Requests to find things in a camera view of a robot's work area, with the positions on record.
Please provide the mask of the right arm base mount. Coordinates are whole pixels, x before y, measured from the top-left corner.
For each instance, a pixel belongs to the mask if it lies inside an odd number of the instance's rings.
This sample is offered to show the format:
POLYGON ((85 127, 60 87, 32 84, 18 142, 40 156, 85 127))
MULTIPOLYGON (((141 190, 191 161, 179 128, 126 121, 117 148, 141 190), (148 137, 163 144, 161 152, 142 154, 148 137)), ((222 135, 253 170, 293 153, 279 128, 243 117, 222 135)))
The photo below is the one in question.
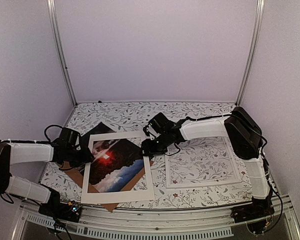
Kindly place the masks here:
POLYGON ((231 209, 230 217, 235 223, 249 222, 247 229, 253 235, 263 235, 271 231, 281 220, 284 209, 282 198, 277 195, 280 202, 280 211, 275 221, 275 208, 271 200, 271 195, 266 199, 252 198, 252 203, 236 206, 231 209))

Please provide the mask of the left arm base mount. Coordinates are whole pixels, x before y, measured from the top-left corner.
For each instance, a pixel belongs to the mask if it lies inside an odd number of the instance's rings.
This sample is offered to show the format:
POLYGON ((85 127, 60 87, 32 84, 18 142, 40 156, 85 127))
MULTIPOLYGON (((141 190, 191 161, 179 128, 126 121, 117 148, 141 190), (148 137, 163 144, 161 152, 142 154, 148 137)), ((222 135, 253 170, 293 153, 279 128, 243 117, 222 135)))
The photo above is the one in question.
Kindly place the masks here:
POLYGON ((41 203, 38 212, 58 220, 78 223, 82 214, 82 205, 74 200, 61 202, 59 192, 48 187, 50 197, 47 203, 41 203))

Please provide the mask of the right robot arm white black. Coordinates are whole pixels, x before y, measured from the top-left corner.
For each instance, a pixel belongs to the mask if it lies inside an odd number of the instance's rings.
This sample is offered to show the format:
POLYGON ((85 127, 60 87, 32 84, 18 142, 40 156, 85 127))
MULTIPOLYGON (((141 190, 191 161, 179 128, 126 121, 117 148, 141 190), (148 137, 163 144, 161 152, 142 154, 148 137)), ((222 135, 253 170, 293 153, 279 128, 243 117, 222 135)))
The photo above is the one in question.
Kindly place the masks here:
POLYGON ((147 157, 167 153, 170 145, 209 137, 229 138, 233 152, 248 171, 252 186, 252 202, 232 209, 232 216, 247 219, 259 218, 269 212, 272 192, 268 185, 269 168, 264 156, 262 130, 242 108, 235 107, 224 115, 192 118, 187 116, 177 122, 163 113, 155 115, 147 124, 158 135, 141 143, 142 154, 147 157))

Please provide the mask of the white mat board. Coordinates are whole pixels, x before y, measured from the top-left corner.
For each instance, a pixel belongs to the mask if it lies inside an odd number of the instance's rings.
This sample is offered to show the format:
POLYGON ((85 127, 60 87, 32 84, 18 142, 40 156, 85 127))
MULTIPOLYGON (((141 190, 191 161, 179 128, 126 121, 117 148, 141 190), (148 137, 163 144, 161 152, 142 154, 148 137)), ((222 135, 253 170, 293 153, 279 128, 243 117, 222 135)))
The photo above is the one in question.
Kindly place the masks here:
MULTIPOLYGON (((106 134, 95 135, 96 140, 104 139, 128 139, 141 138, 141 142, 145 140, 146 136, 142 131, 126 131, 113 132, 106 134)), ((88 142, 88 147, 91 150, 92 144, 88 142)), ((153 200, 155 198, 154 187, 151 174, 151 161, 149 157, 143 156, 145 175, 137 182, 137 184, 130 191, 118 192, 88 192, 89 188, 89 173, 91 164, 86 164, 83 175, 83 185, 81 192, 81 203, 83 204, 112 204, 122 202, 138 202, 153 200)))

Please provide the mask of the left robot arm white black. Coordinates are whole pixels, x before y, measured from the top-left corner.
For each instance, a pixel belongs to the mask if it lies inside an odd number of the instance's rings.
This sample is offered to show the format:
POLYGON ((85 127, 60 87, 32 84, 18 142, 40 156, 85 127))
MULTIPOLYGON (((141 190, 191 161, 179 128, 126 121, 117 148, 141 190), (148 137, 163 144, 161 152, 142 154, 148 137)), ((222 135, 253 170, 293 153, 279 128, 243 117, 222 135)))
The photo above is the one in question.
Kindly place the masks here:
POLYGON ((82 144, 79 132, 61 127, 55 140, 49 137, 45 141, 37 140, 1 140, 0 139, 0 195, 7 194, 32 200, 45 207, 53 216, 64 213, 60 194, 38 183, 12 175, 10 167, 22 163, 57 163, 67 170, 78 168, 93 161, 88 147, 82 144))

